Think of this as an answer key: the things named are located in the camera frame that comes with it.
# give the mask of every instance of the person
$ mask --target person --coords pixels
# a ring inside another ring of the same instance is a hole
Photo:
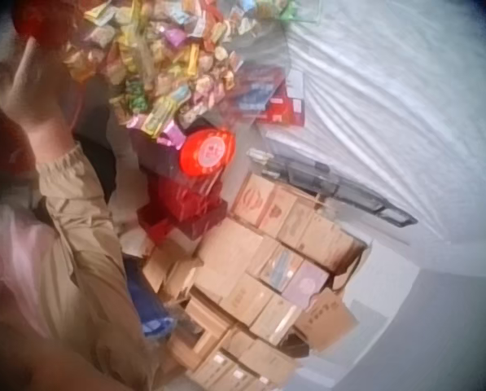
[[[52,65],[34,38],[14,72],[0,64],[0,108],[26,135],[55,233],[31,260],[37,308],[27,313],[0,282],[0,389],[149,390],[155,355],[102,188],[57,104]]]

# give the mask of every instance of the white plastic sheet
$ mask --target white plastic sheet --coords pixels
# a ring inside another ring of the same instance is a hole
[[[293,24],[303,129],[268,136],[406,209],[436,238],[486,239],[486,19],[475,2],[326,0]]]

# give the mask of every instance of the beige jacket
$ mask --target beige jacket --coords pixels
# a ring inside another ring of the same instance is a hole
[[[94,169],[77,146],[38,172],[59,233],[41,266],[40,302],[50,334],[132,389],[151,389],[155,358],[127,290]]]

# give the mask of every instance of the red box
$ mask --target red box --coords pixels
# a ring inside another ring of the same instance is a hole
[[[212,185],[209,194],[203,196],[168,178],[159,177],[157,183],[159,202],[179,222],[205,214],[210,206],[219,203],[222,189],[222,183],[218,181]],[[153,186],[149,185],[150,193],[153,192]]]
[[[138,221],[154,243],[160,243],[173,229],[167,214],[153,204],[138,209]]]
[[[227,213],[228,203],[224,200],[219,200],[217,204],[209,206],[204,215],[193,217],[186,222],[179,222],[176,224],[176,228],[190,240],[196,240],[222,222]]]

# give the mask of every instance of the cardboard box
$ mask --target cardboard box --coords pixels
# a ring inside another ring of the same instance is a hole
[[[163,284],[165,293],[174,300],[187,297],[200,267],[203,267],[203,261],[198,258],[174,264]]]
[[[367,256],[365,253],[360,253],[355,261],[346,269],[346,271],[341,275],[336,275],[333,278],[333,284],[331,285],[331,290],[337,293],[343,292],[348,285],[351,278],[358,273],[358,271],[364,266]]]
[[[307,310],[312,304],[312,299],[321,291],[329,277],[327,272],[306,260],[302,262],[284,289],[282,297],[303,310]]]
[[[283,187],[276,187],[259,229],[276,238],[296,201],[296,195]]]
[[[315,213],[313,207],[314,203],[298,199],[282,225],[278,239],[292,248],[298,248],[299,242]]]
[[[194,287],[196,287],[201,293],[203,293],[211,302],[215,303],[215,304],[219,304],[221,300],[223,300],[223,298],[219,295],[217,295],[216,293],[212,292],[212,291],[209,291],[208,289],[206,289],[204,286],[202,286],[200,284],[200,282],[198,282],[197,278],[194,282]]]
[[[255,378],[244,391],[271,391],[273,389],[275,389],[275,386],[262,376],[259,379]]]
[[[225,333],[233,326],[232,319],[208,301],[199,292],[193,291],[192,298],[185,308],[192,321],[203,328],[204,332],[194,341],[191,348],[201,358],[210,354],[219,344]]]
[[[155,293],[160,291],[167,274],[175,263],[188,261],[190,256],[174,241],[167,239],[154,247],[151,256],[142,269],[143,275]]]
[[[214,352],[189,377],[205,389],[210,389],[236,366],[234,360],[221,351]]]
[[[262,281],[282,292],[290,283],[303,262],[303,258],[290,249],[279,245],[259,274]]]
[[[238,321],[250,326],[273,294],[271,289],[245,274],[219,305]]]
[[[252,373],[236,365],[214,383],[209,391],[244,391],[253,379]]]
[[[226,316],[208,298],[193,291],[192,298],[186,305],[185,312],[204,330],[218,336],[219,339],[234,325],[232,319]]]
[[[297,362],[262,340],[256,342],[241,356],[243,365],[277,385],[285,385],[298,367]]]
[[[333,222],[314,214],[296,248],[332,272],[342,274],[365,246]]]
[[[274,255],[279,246],[280,243],[277,240],[264,235],[261,245],[254,254],[246,272],[258,279],[264,265]]]
[[[255,342],[255,338],[243,330],[240,326],[235,326],[228,331],[221,342],[221,347],[237,359],[241,358],[244,352],[250,349]]]
[[[301,312],[298,306],[274,293],[268,305],[250,327],[250,331],[276,345],[299,318]]]
[[[311,310],[295,323],[300,336],[318,352],[329,348],[356,325],[352,313],[329,288],[322,291]]]
[[[194,344],[195,342],[190,340],[190,336],[184,330],[177,328],[167,342],[167,349],[181,365],[195,371],[204,357],[194,351]]]
[[[211,229],[199,246],[204,267],[198,273],[199,286],[227,297],[248,268],[263,237],[230,218]]]
[[[309,356],[309,345],[295,331],[284,337],[278,349],[291,358],[305,358]]]
[[[234,215],[253,226],[259,226],[274,188],[275,184],[268,179],[250,174],[235,200]]]

